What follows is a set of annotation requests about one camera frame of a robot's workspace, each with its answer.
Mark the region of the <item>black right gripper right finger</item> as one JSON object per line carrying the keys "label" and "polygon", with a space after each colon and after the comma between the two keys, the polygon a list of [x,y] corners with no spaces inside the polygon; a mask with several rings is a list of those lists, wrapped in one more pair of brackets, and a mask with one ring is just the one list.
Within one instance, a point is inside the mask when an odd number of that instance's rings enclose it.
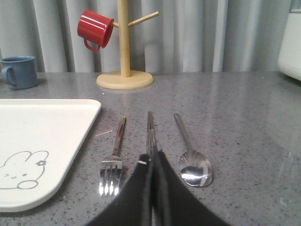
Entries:
{"label": "black right gripper right finger", "polygon": [[153,162],[153,207],[157,226],[227,226],[180,181],[165,154],[158,151]]}

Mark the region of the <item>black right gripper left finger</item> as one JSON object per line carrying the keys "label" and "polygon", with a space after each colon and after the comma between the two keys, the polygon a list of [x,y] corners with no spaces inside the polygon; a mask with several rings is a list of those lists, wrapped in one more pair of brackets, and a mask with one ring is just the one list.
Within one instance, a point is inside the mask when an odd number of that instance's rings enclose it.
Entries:
{"label": "black right gripper left finger", "polygon": [[147,154],[139,157],[123,190],[88,226],[150,226],[152,162]]}

